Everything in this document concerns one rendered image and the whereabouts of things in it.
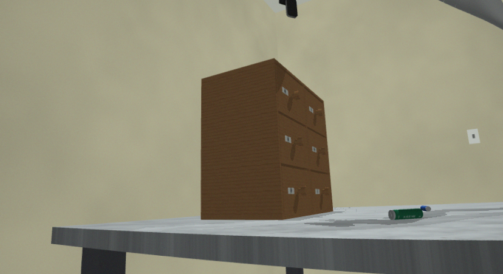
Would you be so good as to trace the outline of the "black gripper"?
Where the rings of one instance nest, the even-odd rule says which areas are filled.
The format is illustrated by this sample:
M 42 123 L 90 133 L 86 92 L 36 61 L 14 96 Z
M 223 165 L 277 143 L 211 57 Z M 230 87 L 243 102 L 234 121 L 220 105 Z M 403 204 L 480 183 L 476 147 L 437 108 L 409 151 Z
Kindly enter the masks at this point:
M 286 15 L 290 18 L 298 16 L 296 0 L 279 0 L 279 3 L 286 6 Z

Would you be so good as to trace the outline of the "brown wooden chest of drawers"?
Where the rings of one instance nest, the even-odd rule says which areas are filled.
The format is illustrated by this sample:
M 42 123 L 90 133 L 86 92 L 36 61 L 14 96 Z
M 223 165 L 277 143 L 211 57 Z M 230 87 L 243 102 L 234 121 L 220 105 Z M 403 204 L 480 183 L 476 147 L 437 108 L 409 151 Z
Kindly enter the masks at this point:
M 276 59 L 201 79 L 201 220 L 285 220 L 331 210 L 284 216 L 281 166 L 310 167 L 307 129 L 323 134 L 278 107 L 276 65 L 320 99 Z M 304 92 L 306 116 L 306 101 Z M 304 126 L 309 166 L 281 160 L 279 114 Z

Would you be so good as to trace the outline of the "brown wooden drawer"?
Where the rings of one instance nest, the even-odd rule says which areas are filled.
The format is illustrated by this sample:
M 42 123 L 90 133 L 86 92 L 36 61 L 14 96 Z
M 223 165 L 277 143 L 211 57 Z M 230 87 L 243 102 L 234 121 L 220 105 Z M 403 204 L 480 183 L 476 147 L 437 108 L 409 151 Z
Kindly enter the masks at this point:
M 276 65 L 278 107 L 306 123 L 303 87 Z
M 281 166 L 281 172 L 284 216 L 311 213 L 309 171 Z
M 329 171 L 326 138 L 307 129 L 310 167 Z
M 312 183 L 313 212 L 331 210 L 330 177 L 327 174 L 310 172 Z
M 324 121 L 324 108 L 322 102 L 304 89 L 306 101 L 307 124 L 318 131 L 326 134 Z
M 309 166 L 306 128 L 279 114 L 281 160 Z

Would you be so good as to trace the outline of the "green aa battery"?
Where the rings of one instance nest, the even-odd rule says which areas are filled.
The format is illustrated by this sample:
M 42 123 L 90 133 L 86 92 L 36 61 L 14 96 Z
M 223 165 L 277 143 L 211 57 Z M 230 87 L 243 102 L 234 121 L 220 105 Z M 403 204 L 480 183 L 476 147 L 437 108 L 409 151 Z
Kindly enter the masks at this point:
M 389 210 L 388 216 L 390 220 L 418 219 L 423 217 L 423 211 L 420 208 Z

